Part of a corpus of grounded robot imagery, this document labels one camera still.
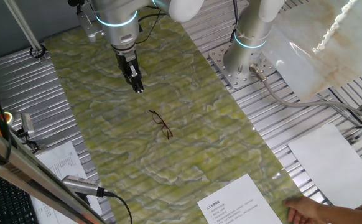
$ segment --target glasses frame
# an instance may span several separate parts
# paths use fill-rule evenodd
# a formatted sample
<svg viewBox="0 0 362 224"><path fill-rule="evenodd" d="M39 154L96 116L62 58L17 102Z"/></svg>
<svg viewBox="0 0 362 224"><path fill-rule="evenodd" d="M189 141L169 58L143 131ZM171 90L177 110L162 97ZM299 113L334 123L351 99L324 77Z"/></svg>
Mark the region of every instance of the glasses frame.
<svg viewBox="0 0 362 224"><path fill-rule="evenodd" d="M173 137L173 133L171 132L170 128L167 126L167 124L164 122L164 120L160 117L159 114L156 113L156 111L151 111L149 110L149 112L152 113L152 119L155 121L156 124L163 124L163 127L162 127L162 133L164 134L164 136L167 137L167 140L170 140L170 137ZM159 117L159 119L161 120L161 122L157 122L154 118L154 115L157 115Z"/></svg>

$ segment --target eyeglasses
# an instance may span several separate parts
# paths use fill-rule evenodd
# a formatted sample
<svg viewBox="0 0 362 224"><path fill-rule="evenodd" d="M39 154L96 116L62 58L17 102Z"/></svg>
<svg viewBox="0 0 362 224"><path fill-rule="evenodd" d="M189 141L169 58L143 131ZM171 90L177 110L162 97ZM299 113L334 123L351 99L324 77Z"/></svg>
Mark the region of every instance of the eyeglasses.
<svg viewBox="0 0 362 224"><path fill-rule="evenodd" d="M167 137L168 140L170 140L170 137L173 137L173 133L171 133L169 127L167 127L166 123L163 121L163 119L156 113L156 111L151 111L152 113L152 119L155 121L156 124L163 124L162 132Z"/></svg>

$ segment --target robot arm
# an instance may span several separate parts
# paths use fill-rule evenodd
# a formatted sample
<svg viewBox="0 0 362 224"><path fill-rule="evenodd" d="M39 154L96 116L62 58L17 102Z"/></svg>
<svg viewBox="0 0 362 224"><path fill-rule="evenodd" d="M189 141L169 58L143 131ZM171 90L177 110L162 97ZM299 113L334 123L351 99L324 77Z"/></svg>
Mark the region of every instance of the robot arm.
<svg viewBox="0 0 362 224"><path fill-rule="evenodd" d="M261 64L260 53L266 43L272 22L285 0L250 0L241 13L234 41L224 54L225 70L243 79Z"/></svg>
<svg viewBox="0 0 362 224"><path fill-rule="evenodd" d="M92 0L95 16L101 23L102 34L112 45L126 82L136 93L144 91L136 52L136 40L139 34L137 10L148 6L151 1L177 22L192 19L204 2L204 0ZM89 21L82 22L84 15L78 17L82 25L83 23L91 25ZM84 26L84 28L89 39L95 40L95 33L89 33L91 27L88 29Z"/></svg>

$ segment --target green marble surface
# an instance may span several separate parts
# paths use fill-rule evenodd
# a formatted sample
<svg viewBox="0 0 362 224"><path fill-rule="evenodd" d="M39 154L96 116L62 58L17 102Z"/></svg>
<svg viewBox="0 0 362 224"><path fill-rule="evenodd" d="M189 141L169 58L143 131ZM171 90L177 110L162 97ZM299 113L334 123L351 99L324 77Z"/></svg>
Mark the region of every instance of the green marble surface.
<svg viewBox="0 0 362 224"><path fill-rule="evenodd" d="M139 40L155 19L141 23ZM197 202L246 173L287 223L281 201L299 195L297 186L180 24L160 18L138 45L141 95L101 36L89 43L77 28L45 43L98 175L135 223L207 223ZM170 140L148 110L167 123ZM129 223L123 204L109 201L118 223Z"/></svg>

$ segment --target white paper sheet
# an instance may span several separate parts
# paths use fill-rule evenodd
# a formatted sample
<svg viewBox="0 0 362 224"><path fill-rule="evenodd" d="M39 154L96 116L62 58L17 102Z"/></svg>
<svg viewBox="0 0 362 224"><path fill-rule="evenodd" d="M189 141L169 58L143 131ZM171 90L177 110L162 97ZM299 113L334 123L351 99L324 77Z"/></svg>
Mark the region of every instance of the white paper sheet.
<svg viewBox="0 0 362 224"><path fill-rule="evenodd" d="M67 142L55 149L40 154L37 158L61 180L67 175L87 178L72 142ZM73 220L69 219L65 215L62 215L60 212L54 210L40 200L37 200L34 197L31 198L40 224L75 223ZM97 198L89 195L87 196L87 199L91 208L101 215L102 209Z"/></svg>
<svg viewBox="0 0 362 224"><path fill-rule="evenodd" d="M248 174L198 202L209 224L281 224Z"/></svg>
<svg viewBox="0 0 362 224"><path fill-rule="evenodd" d="M332 204L362 205L362 159L334 124L289 143L289 147Z"/></svg>

